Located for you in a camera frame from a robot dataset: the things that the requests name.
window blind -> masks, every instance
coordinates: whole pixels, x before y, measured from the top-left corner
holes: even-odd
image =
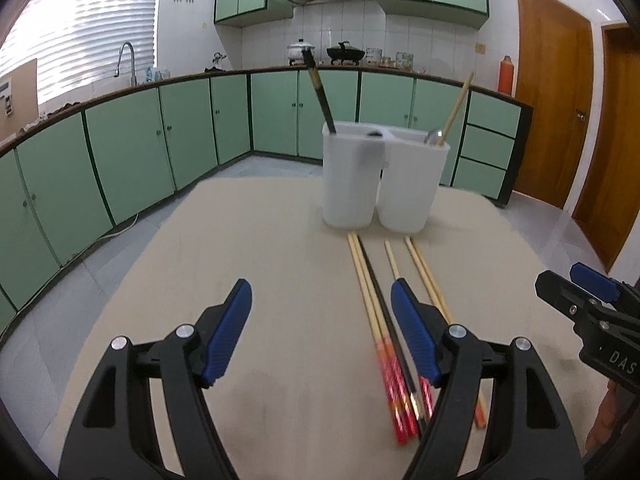
[[[38,103],[112,76],[130,41],[136,68],[154,65],[156,0],[31,0],[0,48],[0,75],[38,59]],[[122,55],[128,77],[130,53]]]

kitchen sink faucet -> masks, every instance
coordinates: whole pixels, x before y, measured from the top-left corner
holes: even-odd
[[[136,86],[138,84],[138,80],[136,79],[136,54],[133,52],[133,45],[129,43],[129,41],[125,41],[120,47],[120,54],[118,55],[118,65],[116,66],[116,73],[113,76],[120,76],[120,61],[122,60],[122,52],[124,51],[124,47],[126,45],[129,45],[129,48],[131,49],[131,86]]]

beige tabletop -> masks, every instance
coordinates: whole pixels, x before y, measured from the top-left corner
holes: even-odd
[[[532,249],[481,196],[441,188],[415,237],[456,322],[479,338],[529,337],[564,400],[581,446],[606,380],[578,361],[572,324],[534,292]],[[377,222],[361,232],[387,301],[401,274],[428,301],[402,237]],[[254,305],[225,377],[205,396],[243,480],[402,478],[417,443],[398,447],[346,233],[322,222],[320,178],[200,183],[151,240],[96,322],[54,421],[54,454],[110,340],[162,339],[246,278]],[[490,381],[482,387],[490,399]],[[180,472],[159,381],[156,427],[166,466]],[[463,470],[477,464],[472,430]]]

gray tile floor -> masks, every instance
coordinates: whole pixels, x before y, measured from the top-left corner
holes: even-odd
[[[322,168],[253,156],[212,178],[321,176]],[[49,428],[66,382],[104,306],[156,231],[189,190],[141,215],[123,234],[90,252],[33,305],[0,351],[0,397],[27,441],[57,471]],[[553,206],[514,193],[501,214],[550,269],[568,276],[571,264],[602,264],[572,218]]]

silver screw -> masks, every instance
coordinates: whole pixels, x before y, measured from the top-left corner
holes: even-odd
[[[175,335],[177,335],[182,339],[187,339],[188,337],[191,337],[194,332],[195,332],[195,329],[193,325],[180,325],[175,330]]]
[[[526,337],[519,337],[516,339],[516,346],[523,352],[526,352],[527,350],[531,350],[531,341]]]
[[[111,348],[114,350],[122,350],[126,345],[127,338],[121,335],[111,341]]]
[[[466,328],[462,325],[451,325],[449,327],[449,335],[456,339],[462,339],[463,337],[466,337]]]

